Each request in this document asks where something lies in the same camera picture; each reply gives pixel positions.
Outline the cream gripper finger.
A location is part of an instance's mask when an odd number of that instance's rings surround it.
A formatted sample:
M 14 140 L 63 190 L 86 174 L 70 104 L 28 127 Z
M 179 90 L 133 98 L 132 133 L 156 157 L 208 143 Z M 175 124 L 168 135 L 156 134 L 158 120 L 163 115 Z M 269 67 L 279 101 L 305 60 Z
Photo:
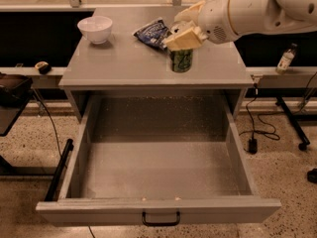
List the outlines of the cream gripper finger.
M 202 10 L 203 6 L 205 5 L 205 1 L 199 1 L 194 5 L 190 6 L 187 9 L 177 13 L 174 17 L 175 22 L 186 21 L 190 22 L 193 21 L 194 23 L 198 22 L 198 16 L 200 11 Z
M 190 27 L 167 37 L 163 42 L 170 51 L 200 48 L 208 36 L 199 27 Z

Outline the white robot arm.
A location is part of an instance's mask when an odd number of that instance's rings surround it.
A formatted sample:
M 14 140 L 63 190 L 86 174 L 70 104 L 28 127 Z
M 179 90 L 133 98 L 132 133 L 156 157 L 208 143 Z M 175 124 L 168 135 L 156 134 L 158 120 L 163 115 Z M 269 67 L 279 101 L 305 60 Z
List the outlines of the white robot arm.
M 179 30 L 164 40 L 171 51 L 191 50 L 206 40 L 235 42 L 251 34 L 314 32 L 317 0 L 206 0 L 175 15 Z

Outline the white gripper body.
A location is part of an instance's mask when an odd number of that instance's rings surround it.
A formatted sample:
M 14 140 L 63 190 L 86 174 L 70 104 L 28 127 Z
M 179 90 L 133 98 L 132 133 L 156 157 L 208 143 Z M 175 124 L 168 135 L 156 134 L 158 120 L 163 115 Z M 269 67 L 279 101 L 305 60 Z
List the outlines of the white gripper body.
M 198 26 L 214 44 L 235 42 L 239 35 L 230 21 L 230 0 L 207 0 L 199 12 Z

